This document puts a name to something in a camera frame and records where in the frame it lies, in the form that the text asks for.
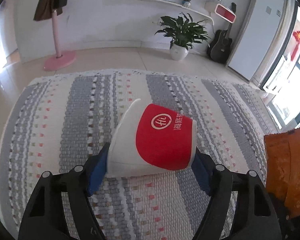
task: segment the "red paper cup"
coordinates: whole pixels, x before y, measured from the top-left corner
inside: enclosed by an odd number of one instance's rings
[[[135,100],[111,142],[108,177],[129,177],[190,167],[196,149],[196,121],[155,104]]]

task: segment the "white refrigerator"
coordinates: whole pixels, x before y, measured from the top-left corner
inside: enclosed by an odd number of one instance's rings
[[[251,0],[227,65],[251,80],[278,29],[284,0]]]

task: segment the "orange bag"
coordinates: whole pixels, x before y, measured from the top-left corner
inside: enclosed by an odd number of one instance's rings
[[[266,189],[300,215],[300,128],[264,137],[267,155]]]

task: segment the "acoustic guitar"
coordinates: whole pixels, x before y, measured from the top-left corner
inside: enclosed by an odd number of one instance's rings
[[[236,4],[231,3],[231,10],[236,13]],[[225,64],[230,56],[230,47],[232,44],[232,39],[229,38],[230,31],[232,28],[232,23],[229,24],[228,29],[217,30],[216,36],[210,43],[207,49],[208,56],[215,62]]]

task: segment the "pink coat rack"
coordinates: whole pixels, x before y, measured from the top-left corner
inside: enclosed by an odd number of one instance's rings
[[[56,48],[56,54],[53,57],[48,58],[44,62],[43,69],[45,71],[56,71],[60,68],[69,66],[76,59],[74,51],[62,52],[60,49],[60,41],[58,35],[58,19],[57,19],[56,9],[54,9],[52,12],[52,31],[53,31],[54,46]]]

